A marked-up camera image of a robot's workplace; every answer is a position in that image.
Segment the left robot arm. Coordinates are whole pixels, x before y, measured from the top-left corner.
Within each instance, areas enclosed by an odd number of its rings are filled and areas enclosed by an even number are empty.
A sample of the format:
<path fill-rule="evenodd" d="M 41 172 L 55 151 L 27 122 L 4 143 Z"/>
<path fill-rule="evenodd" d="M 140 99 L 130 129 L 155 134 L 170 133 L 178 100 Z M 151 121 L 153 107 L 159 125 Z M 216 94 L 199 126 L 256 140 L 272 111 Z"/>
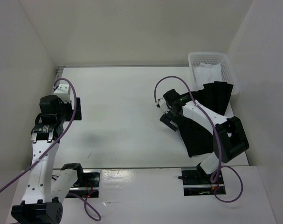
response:
<path fill-rule="evenodd" d="M 55 156 L 66 128 L 64 122 L 81 120 L 81 100 L 63 101 L 57 95 L 40 99 L 41 112 L 32 129 L 33 157 L 29 180 L 19 205 L 11 210 L 20 224 L 58 224 L 63 214 L 62 203 L 71 186 L 81 186 L 85 175 L 79 163 L 63 165 L 56 180 L 52 179 Z"/>

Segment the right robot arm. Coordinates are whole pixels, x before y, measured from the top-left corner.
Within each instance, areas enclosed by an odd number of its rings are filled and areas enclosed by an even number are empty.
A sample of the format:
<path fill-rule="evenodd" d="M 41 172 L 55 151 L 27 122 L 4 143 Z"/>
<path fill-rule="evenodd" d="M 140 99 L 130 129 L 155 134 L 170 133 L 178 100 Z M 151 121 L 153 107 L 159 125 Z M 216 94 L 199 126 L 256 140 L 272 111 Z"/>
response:
<path fill-rule="evenodd" d="M 228 162 L 249 148 L 241 120 L 226 117 L 200 103 L 194 94 L 178 94 L 174 89 L 156 101 L 164 109 L 160 121 L 179 131 L 186 148 L 211 151 L 196 167 L 196 178 L 201 183 L 215 183 Z"/>

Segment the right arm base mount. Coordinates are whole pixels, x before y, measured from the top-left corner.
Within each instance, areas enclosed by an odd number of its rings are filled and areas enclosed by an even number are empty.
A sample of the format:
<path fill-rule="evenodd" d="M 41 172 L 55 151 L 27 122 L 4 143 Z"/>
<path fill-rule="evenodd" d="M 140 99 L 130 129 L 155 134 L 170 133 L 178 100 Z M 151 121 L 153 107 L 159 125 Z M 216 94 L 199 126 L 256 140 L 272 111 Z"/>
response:
<path fill-rule="evenodd" d="M 225 195 L 226 190 L 224 180 L 220 177 L 216 183 L 211 183 L 209 178 L 203 181 L 197 175 L 196 170 L 182 170 L 178 179 L 182 181 L 184 196 L 207 196 L 213 195 L 215 190 L 217 195 Z"/>

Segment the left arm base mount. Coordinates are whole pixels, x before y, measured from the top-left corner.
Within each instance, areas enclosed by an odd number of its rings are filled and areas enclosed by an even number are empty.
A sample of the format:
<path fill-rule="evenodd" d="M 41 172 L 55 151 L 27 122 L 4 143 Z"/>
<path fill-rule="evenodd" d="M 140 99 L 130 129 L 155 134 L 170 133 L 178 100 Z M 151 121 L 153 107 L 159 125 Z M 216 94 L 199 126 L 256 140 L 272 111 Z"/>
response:
<path fill-rule="evenodd" d="M 65 198 L 98 197 L 100 171 L 82 167 L 55 169 L 52 174 L 51 196 L 60 202 Z"/>

